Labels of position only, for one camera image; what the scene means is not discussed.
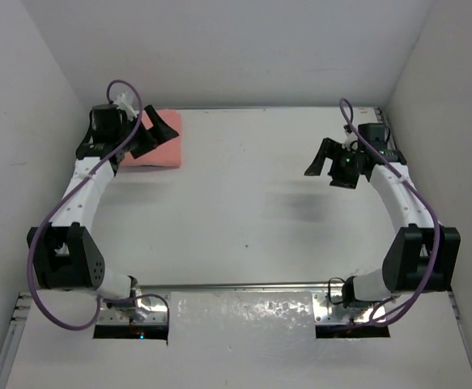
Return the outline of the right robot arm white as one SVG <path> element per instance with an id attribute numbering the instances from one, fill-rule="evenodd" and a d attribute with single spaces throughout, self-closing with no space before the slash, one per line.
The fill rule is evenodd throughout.
<path id="1" fill-rule="evenodd" d="M 305 171 L 309 177 L 318 176 L 325 161 L 331 160 L 330 184 L 345 189 L 356 188 L 359 177 L 365 176 L 380 195 L 396 231 L 378 270 L 344 282 L 346 308 L 413 293 L 421 283 L 425 293 L 449 291 L 461 243 L 458 230 L 435 223 L 428 207 L 413 194 L 404 155 L 389 150 L 384 142 L 374 145 L 382 160 L 363 145 L 351 150 L 325 138 Z"/>

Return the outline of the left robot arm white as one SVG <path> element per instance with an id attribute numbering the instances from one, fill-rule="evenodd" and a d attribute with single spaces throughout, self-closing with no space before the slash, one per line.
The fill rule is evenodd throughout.
<path id="1" fill-rule="evenodd" d="M 181 166 L 180 114 L 148 105 L 141 119 L 136 116 L 118 103 L 91 109 L 87 133 L 75 153 L 67 200 L 45 227 L 28 233 L 40 289 L 80 291 L 107 300 L 130 297 L 134 279 L 107 268 L 91 235 L 100 199 L 121 167 Z"/>

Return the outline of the pink t-shirt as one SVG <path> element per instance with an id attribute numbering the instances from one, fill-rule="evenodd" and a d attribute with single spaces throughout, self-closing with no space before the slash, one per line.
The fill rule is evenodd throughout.
<path id="1" fill-rule="evenodd" d="M 130 153 L 125 155 L 121 167 L 155 166 L 164 168 L 179 168 L 182 162 L 182 119 L 175 109 L 161 109 L 158 115 L 173 128 L 178 136 L 157 147 L 155 150 L 134 159 Z"/>

